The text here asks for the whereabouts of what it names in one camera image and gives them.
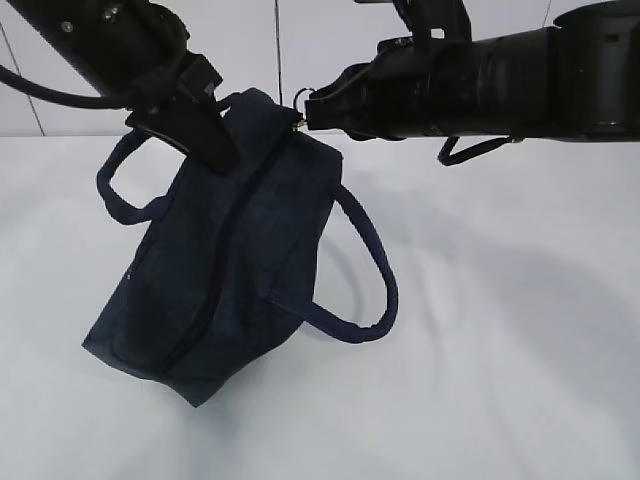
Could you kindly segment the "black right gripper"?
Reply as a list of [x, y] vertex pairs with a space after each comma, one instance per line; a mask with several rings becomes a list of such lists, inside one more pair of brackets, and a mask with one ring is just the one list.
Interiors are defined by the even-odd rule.
[[338, 129], [357, 140], [446, 137], [435, 92], [437, 48], [411, 37], [382, 41], [374, 58], [346, 67], [305, 101], [312, 130]]

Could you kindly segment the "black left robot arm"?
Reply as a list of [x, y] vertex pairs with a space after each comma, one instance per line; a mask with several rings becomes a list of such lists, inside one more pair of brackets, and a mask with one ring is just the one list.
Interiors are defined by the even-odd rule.
[[220, 174], [240, 160], [215, 90], [222, 78], [168, 8], [151, 1], [13, 1], [11, 7], [97, 93], [74, 95], [2, 69], [1, 82], [45, 102], [126, 110], [126, 124]]

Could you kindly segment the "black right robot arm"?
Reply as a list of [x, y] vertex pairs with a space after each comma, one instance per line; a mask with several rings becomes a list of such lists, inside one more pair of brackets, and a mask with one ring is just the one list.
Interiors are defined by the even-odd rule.
[[476, 40], [460, 1], [399, 1], [409, 35], [379, 43], [305, 104], [313, 130], [358, 140], [639, 137], [639, 5], [606, 1], [551, 26]]

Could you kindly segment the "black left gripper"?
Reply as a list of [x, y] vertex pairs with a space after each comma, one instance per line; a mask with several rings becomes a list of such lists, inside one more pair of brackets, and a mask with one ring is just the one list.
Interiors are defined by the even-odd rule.
[[215, 97], [222, 77], [202, 54], [187, 52], [172, 78], [150, 94], [125, 120], [157, 137], [218, 174], [230, 172], [240, 154], [220, 114]]

